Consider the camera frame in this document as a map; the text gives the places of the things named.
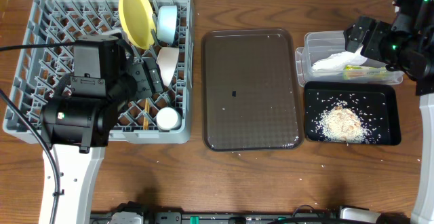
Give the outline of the wooden chopstick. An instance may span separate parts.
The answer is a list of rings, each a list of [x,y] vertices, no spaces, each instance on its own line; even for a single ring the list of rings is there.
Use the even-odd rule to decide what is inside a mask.
[[[143,130],[148,130],[149,128],[149,121],[146,117],[146,115],[149,113],[149,102],[146,99],[144,99],[144,115],[143,115]]]
[[[149,111],[150,111],[150,104],[149,104],[149,101],[148,101],[147,98],[145,99],[144,111],[145,111],[145,119],[144,119],[143,126],[144,126],[144,129],[145,129],[145,130],[148,130],[148,128],[149,128]]]

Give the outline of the white pink bowl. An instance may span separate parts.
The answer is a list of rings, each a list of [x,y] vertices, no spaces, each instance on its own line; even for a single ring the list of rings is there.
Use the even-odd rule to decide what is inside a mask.
[[[157,57],[157,65],[160,68],[161,80],[165,86],[169,86],[178,64],[179,49],[163,47]]]

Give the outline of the green snack wrapper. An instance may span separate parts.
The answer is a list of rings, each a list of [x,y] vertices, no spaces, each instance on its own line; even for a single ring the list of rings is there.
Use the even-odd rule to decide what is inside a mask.
[[[387,70],[385,67],[364,67],[364,66],[353,66],[347,65],[342,73],[344,79],[356,79],[356,78],[383,78]]]

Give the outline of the small white cup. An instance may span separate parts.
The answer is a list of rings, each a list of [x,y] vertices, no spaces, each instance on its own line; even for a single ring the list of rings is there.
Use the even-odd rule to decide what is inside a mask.
[[[160,130],[177,130],[181,126],[181,116],[175,109],[164,107],[157,113],[156,122]]]

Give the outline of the yellow plate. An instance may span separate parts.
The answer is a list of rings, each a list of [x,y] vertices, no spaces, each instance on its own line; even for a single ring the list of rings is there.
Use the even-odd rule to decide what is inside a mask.
[[[118,10],[121,27],[134,46],[146,50],[155,43],[151,31],[156,26],[149,0],[119,0]]]

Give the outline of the light blue bowl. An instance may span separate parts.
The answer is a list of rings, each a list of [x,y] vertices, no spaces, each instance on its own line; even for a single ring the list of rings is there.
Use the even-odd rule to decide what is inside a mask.
[[[157,17],[158,40],[172,45],[175,39],[177,27],[178,8],[175,5],[167,5],[159,8]]]

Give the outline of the rice food waste pile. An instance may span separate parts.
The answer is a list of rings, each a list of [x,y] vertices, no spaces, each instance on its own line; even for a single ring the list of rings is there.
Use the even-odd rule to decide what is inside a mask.
[[[376,144],[384,136],[380,125],[383,115],[374,115],[372,105],[363,105],[366,96],[354,93],[318,94],[306,112],[307,136],[312,141]]]

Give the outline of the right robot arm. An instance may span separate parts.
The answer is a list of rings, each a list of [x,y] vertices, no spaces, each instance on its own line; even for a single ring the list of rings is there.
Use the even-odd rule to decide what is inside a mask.
[[[343,35],[345,50],[383,62],[416,83],[423,145],[418,195],[411,223],[433,222],[433,0],[393,0],[392,23],[361,16]]]

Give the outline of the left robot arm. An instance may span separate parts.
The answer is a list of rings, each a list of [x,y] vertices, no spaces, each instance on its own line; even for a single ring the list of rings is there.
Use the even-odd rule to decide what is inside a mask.
[[[162,92],[154,61],[134,62],[121,34],[72,43],[74,70],[63,75],[40,112],[44,188],[40,223],[88,223],[110,131],[130,102]]]

